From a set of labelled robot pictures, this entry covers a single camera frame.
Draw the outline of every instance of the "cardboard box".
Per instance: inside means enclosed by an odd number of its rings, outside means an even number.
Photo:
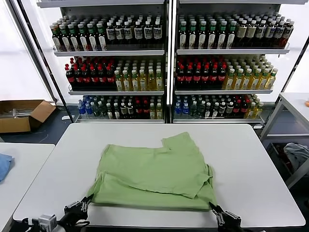
[[[14,108],[33,111],[29,117],[0,118],[0,133],[26,132],[36,129],[56,109],[44,100],[0,101],[0,114]]]

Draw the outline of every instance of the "display shelf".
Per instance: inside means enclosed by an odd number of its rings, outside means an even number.
[[[232,55],[232,54],[287,54],[290,50],[287,49],[265,49],[265,48],[252,48],[252,49],[177,49],[178,55]]]
[[[162,56],[164,50],[54,52],[57,57]]]
[[[191,94],[258,94],[258,93],[271,93],[273,90],[176,90],[176,95],[191,95]]]
[[[243,119],[243,118],[210,118],[210,119],[173,119],[173,123],[246,123],[246,124],[264,124],[259,119]]]
[[[117,95],[117,96],[161,96],[164,95],[164,91],[69,91],[70,95]]]
[[[78,123],[164,123],[163,119],[78,119]]]
[[[297,4],[303,5],[308,0],[179,0],[180,4],[203,3],[251,3],[251,4]]]
[[[151,5],[163,4],[164,0],[41,0],[41,8],[74,7],[74,6],[117,6],[117,5]]]

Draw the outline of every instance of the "beverage bottle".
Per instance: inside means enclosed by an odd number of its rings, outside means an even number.
[[[184,80],[185,80],[185,88],[190,89],[191,83],[192,83],[192,66],[191,65],[188,66],[187,72],[184,76]]]
[[[214,103],[214,107],[212,109],[212,118],[216,118],[218,116],[218,109],[219,108],[219,103],[218,102],[215,102]]]
[[[252,118],[256,118],[256,119],[260,118],[260,115],[261,115],[261,113],[263,111],[263,106],[264,106],[263,102],[259,102],[257,107],[255,105],[255,110],[254,110],[254,113],[252,115]]]
[[[183,104],[183,118],[189,118],[189,106],[187,102]]]
[[[179,48],[185,49],[185,42],[186,42],[186,21],[181,22],[180,32],[179,32]]]
[[[81,119],[86,119],[86,109],[85,109],[85,107],[81,104],[78,104],[77,108],[78,108],[78,112],[81,116]]]
[[[189,31],[189,34],[188,34],[188,47],[189,47],[189,49],[194,49],[194,47],[195,47],[196,25],[197,25],[196,21],[191,21],[190,31]]]
[[[274,84],[274,82],[276,80],[277,72],[278,72],[278,69],[273,69],[271,71],[271,75],[270,75],[270,78],[268,79],[268,81],[267,81],[267,83],[265,85],[265,89],[269,89],[270,90],[272,88],[272,86],[273,86],[273,84]]]
[[[140,70],[140,90],[146,91],[146,75],[143,69]]]
[[[155,119],[155,104],[150,103],[150,119]]]
[[[94,114],[93,114],[92,108],[89,105],[89,103],[86,103],[85,106],[86,106],[86,112],[87,112],[87,116],[86,116],[87,119],[94,119]]]
[[[254,113],[254,109],[255,109],[255,102],[251,102],[249,109],[247,110],[247,112],[245,113],[244,118],[252,118],[253,113]]]
[[[215,83],[216,83],[217,76],[218,76],[217,68],[218,68],[218,66],[217,66],[217,64],[215,64],[212,68],[210,75],[209,75],[209,85],[208,85],[208,87],[210,89],[215,88]]]
[[[264,89],[265,88],[268,73],[269,73],[269,69],[264,69],[263,74],[259,78],[259,82],[257,83],[256,89]]]
[[[206,29],[206,21],[201,21],[198,35],[198,49],[203,49],[205,47],[205,38],[206,38],[205,29]]]
[[[255,70],[255,74],[251,76],[251,80],[249,81],[248,89],[256,89],[257,83],[259,82],[260,73],[261,69]]]
[[[133,91],[139,91],[139,81],[137,78],[137,71],[132,70],[132,85],[133,85]]]
[[[238,99],[234,105],[234,108],[233,108],[233,114],[231,116],[233,117],[237,117],[239,115],[239,109],[240,109],[240,102],[241,100]]]
[[[200,89],[201,88],[201,66],[198,65],[197,69],[194,73],[194,77],[193,77],[193,87],[194,89]]]
[[[114,112],[115,112],[115,119],[120,119],[119,107],[118,103],[114,103]]]
[[[240,89],[242,89],[242,90],[248,89],[248,84],[249,84],[250,78],[252,76],[251,72],[252,72],[252,69],[247,69],[246,74],[242,76]]]
[[[231,113],[233,112],[234,109],[234,103],[231,101],[227,104],[226,110],[225,110],[225,115],[226,117],[230,117]]]
[[[220,29],[218,31],[218,34],[216,35],[216,38],[217,38],[217,41],[216,41],[217,49],[222,49],[223,46],[224,46],[225,35],[226,35],[226,32],[225,32],[226,24],[227,24],[226,21],[221,21]]]
[[[208,33],[207,49],[213,49],[215,38],[216,38],[216,21],[211,21],[210,31]]]

